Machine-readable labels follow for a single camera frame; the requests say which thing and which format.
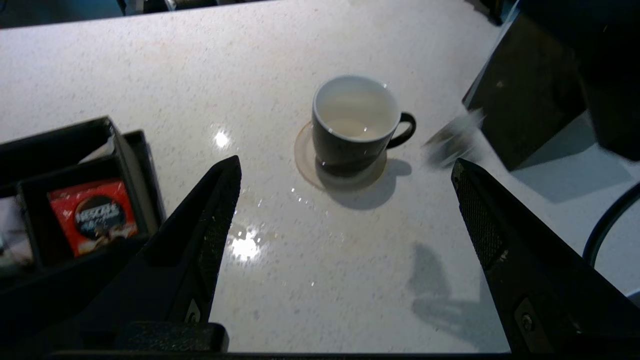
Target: red packet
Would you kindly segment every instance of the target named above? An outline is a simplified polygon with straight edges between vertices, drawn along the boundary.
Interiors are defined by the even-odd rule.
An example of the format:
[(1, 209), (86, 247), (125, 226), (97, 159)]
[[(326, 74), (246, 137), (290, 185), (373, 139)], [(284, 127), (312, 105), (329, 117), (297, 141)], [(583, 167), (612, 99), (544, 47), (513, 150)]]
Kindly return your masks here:
[(138, 232), (120, 179), (56, 190), (49, 202), (76, 257)]

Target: white countertop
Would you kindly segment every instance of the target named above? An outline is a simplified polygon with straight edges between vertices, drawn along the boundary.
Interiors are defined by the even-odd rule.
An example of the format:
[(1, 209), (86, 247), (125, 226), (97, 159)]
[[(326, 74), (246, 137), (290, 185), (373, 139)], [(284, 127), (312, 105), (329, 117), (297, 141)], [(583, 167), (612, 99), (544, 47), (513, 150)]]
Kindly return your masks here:
[[(269, 1), (2, 30), (0, 141), (101, 115), (142, 128), (169, 213), (238, 154), (242, 194), (210, 317), (230, 351), (503, 351), (450, 172), (420, 148), (464, 112), (498, 34), (462, 0)], [(293, 143), (314, 90), (344, 73), (387, 82), (418, 126), (372, 190), (330, 197), (300, 176)], [(580, 253), (640, 179), (595, 146), (516, 177), (477, 137), (479, 164)], [(640, 286), (639, 220), (634, 206), (597, 264), (625, 293)]]

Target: black cable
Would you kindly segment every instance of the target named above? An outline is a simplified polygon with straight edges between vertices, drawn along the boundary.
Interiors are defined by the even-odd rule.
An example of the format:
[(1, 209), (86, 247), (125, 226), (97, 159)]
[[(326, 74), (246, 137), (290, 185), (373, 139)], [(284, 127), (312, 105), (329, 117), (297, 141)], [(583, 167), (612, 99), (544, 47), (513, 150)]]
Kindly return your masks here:
[(633, 205), (638, 199), (640, 199), (640, 183), (637, 183), (634, 187), (627, 190), (616, 202), (611, 205), (607, 212), (602, 215), (598, 223), (593, 228), (587, 244), (584, 246), (584, 252), (582, 252), (582, 258), (593, 268), (596, 265), (596, 257), (598, 256), (598, 250), (604, 241), (605, 236), (617, 219)]

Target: bolt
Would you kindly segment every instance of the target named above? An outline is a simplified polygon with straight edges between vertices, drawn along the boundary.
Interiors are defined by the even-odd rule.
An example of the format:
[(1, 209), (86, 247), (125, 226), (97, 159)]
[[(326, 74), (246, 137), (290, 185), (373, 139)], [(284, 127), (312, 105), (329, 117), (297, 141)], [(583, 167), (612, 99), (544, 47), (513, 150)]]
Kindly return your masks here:
[(531, 318), (531, 315), (529, 314), (524, 314), (522, 315), (522, 327), (525, 329), (526, 332), (531, 332), (533, 331), (533, 319)]

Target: coffee cup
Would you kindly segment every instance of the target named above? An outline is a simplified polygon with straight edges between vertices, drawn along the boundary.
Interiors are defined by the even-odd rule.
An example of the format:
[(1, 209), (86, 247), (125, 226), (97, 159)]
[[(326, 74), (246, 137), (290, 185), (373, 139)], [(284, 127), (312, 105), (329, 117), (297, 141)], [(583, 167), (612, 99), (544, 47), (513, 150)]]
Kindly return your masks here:
[[(320, 86), (312, 121), (317, 165), (341, 177), (365, 170), (383, 151), (402, 145), (415, 132), (414, 117), (400, 111), (386, 85), (353, 75)], [(409, 127), (393, 137), (401, 122)]]

